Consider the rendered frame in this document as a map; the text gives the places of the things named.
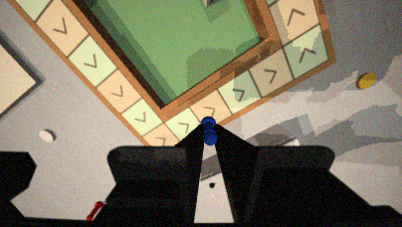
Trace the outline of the blue pawn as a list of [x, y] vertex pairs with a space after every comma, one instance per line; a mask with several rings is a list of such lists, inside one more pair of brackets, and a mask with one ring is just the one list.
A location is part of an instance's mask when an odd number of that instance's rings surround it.
[[217, 124], [215, 119], [211, 116], [205, 116], [202, 118], [201, 124], [204, 124], [204, 143], [214, 145], [217, 142], [217, 134], [214, 129], [214, 124]]

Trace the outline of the red game pawn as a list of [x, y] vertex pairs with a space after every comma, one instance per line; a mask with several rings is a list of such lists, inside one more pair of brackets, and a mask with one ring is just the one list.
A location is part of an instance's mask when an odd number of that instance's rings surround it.
[[92, 219], [94, 218], [94, 215], [102, 208], [102, 206], [103, 206], [103, 203], [101, 201], [97, 201], [95, 208], [91, 211], [91, 213], [87, 217], [87, 220], [92, 221]]

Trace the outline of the white die with black pips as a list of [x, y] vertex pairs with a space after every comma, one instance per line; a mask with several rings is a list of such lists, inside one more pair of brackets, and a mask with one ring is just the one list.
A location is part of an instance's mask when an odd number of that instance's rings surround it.
[[203, 0], [203, 1], [204, 1], [204, 4], [205, 4], [206, 8], [207, 8], [207, 7], [210, 6], [212, 3], [214, 3], [215, 1], [217, 2], [218, 0]]

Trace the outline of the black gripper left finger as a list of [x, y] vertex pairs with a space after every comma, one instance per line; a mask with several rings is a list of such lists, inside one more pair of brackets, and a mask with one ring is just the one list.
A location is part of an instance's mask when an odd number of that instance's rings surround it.
[[185, 223], [194, 223], [204, 150], [204, 124], [173, 146], [120, 146], [107, 155], [115, 184], [122, 179], [173, 179], [179, 183]]

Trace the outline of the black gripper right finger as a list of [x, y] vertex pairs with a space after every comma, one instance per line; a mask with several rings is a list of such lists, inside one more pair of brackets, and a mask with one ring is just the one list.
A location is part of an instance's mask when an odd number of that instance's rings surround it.
[[250, 222], [263, 171], [269, 167], [317, 167], [330, 170], [334, 151], [323, 145], [254, 146], [214, 124], [216, 152], [233, 222]]

